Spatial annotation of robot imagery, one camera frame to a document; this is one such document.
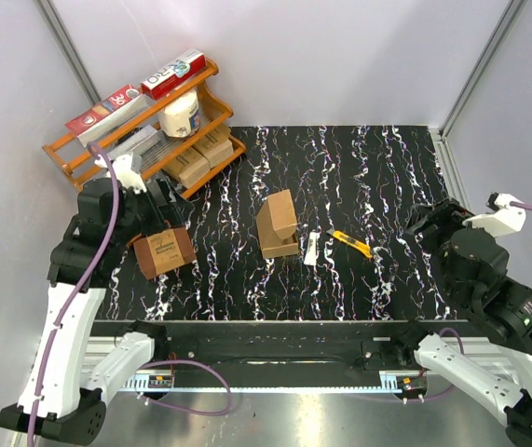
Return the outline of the yellow utility knife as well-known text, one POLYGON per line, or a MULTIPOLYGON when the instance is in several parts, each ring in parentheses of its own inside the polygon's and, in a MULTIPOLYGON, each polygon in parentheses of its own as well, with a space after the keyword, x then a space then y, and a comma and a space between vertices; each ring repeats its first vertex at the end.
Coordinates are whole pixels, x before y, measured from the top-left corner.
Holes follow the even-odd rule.
POLYGON ((347 246, 351 247, 352 249, 360 252, 365 258, 367 259, 373 259, 374 258, 374 255, 372 253, 372 249, 369 245, 359 241, 358 239, 354 238, 354 237, 351 237, 349 235, 347 235, 346 233, 343 233, 339 230, 334 230, 334 229, 330 229, 327 231, 327 234, 346 244, 347 246))

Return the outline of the brown cardboard express box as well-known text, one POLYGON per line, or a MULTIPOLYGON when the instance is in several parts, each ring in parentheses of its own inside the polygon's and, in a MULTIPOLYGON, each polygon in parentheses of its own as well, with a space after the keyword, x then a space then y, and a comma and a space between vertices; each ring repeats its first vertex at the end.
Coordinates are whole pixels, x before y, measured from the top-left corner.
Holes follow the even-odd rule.
POLYGON ((264 259, 297 255, 297 219, 291 191, 266 197, 257 217, 259 246, 264 259))

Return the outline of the white packet item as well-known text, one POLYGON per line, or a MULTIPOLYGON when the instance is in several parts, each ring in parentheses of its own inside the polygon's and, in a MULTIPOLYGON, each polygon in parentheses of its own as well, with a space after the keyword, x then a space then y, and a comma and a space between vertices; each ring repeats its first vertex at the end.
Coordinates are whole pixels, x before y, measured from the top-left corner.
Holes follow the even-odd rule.
POLYGON ((309 233, 307 240, 307 248, 305 250, 304 256, 304 265, 315 266, 319 257, 319 242, 320 234, 318 232, 312 231, 309 233))

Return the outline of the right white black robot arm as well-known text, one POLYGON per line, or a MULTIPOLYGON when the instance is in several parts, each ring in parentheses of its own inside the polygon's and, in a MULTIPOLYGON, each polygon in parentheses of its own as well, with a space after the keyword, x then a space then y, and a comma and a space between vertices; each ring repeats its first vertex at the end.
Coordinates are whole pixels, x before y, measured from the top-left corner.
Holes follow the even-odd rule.
POLYGON ((391 346, 396 365, 439 374, 503 425, 516 446, 532 446, 532 289, 508 275, 510 255, 498 237, 522 230, 525 207, 495 193, 490 212, 473 214, 453 198, 415 205, 406 233, 419 237, 439 268, 443 298, 495 346, 520 382, 506 381, 414 321, 391 346))

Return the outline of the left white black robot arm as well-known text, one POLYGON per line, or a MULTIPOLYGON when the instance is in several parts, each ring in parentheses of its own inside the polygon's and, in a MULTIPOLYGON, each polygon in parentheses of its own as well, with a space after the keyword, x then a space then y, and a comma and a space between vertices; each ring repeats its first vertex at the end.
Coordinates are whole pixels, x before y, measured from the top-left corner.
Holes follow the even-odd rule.
POLYGON ((144 364, 166 363, 166 329, 136 320, 90 376, 82 376, 97 311, 123 255, 142 237, 181 223, 186 203, 165 179, 142 191, 110 178, 84 185, 77 212, 50 254, 48 311, 34 366, 18 401, 1 409, 1 428, 89 445, 125 382, 144 364))

